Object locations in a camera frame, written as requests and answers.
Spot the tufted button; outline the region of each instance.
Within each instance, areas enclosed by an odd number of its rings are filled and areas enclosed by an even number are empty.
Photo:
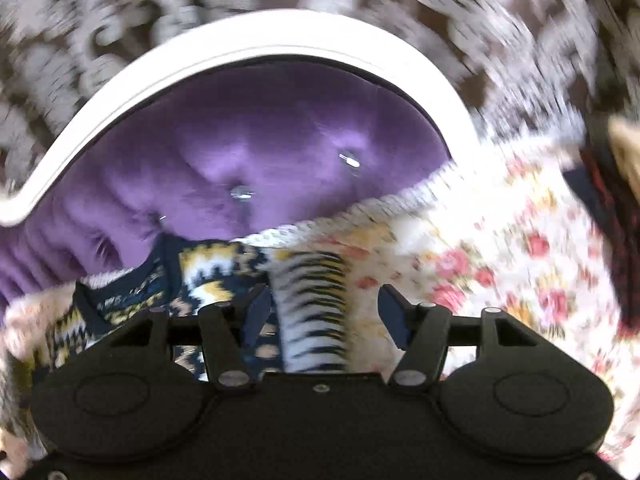
[[[356,169],[360,167],[360,161],[353,153],[342,150],[339,156],[347,166],[351,166]]]
[[[239,200],[241,202],[245,202],[250,200],[254,195],[254,192],[251,190],[249,186],[236,186],[231,190],[231,197]]]

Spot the floral bedsheet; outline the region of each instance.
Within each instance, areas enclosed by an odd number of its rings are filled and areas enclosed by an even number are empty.
[[[600,455],[626,478],[640,474],[640,336],[623,334],[607,270],[607,245],[561,175],[554,149],[507,156],[446,200],[391,224],[325,237],[305,248],[340,253],[351,266],[352,371],[388,377],[399,351],[377,314],[378,288],[431,301],[461,316],[500,306],[609,386],[613,424]],[[474,359],[451,348],[444,374]]]

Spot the white curved trim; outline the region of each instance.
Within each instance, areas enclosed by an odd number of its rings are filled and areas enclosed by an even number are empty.
[[[414,47],[345,16],[262,10],[191,29],[126,66],[75,115],[22,189],[0,199],[0,224],[11,226],[26,218],[82,148],[139,102],[203,70],[277,54],[330,59],[389,81],[430,115],[459,165],[474,158],[479,141],[468,111],[453,86]]]

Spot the floral fabric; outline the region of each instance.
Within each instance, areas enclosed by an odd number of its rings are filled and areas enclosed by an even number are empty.
[[[351,370],[388,377],[402,352],[377,313],[391,283],[412,303],[460,316],[499,306],[598,374],[615,401],[600,449],[624,476],[640,473],[640,337],[619,330],[608,247],[561,176],[565,152],[511,157],[446,194],[440,205],[305,247],[340,254],[350,266]],[[444,376],[474,359],[451,348]]]
[[[593,101],[640,109],[638,0],[0,0],[5,191],[18,190],[84,103],[154,46],[285,7],[344,14],[407,41],[455,86],[488,141],[581,136]]]

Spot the dark red fabric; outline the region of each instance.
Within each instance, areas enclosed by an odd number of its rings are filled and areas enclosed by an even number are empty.
[[[636,333],[640,330],[640,205],[617,171],[601,164],[591,149],[581,155],[608,217],[602,228],[612,249],[610,271],[622,311],[620,330]]]

